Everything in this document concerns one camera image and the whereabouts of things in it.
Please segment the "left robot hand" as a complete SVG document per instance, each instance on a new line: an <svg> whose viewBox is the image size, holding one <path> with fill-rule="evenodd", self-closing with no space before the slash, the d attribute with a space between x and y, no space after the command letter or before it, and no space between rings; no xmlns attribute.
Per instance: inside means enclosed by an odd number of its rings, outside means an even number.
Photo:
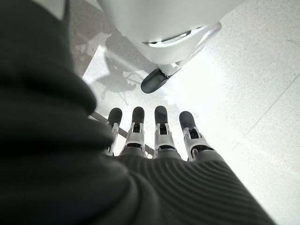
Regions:
<svg viewBox="0 0 300 225"><path fill-rule="evenodd" d="M124 149L121 120L90 118L97 102L74 71L66 0L0 3L0 222L3 225L271 225L273 220L180 114L188 159L155 109L154 156L144 111L133 111Z"/></svg>

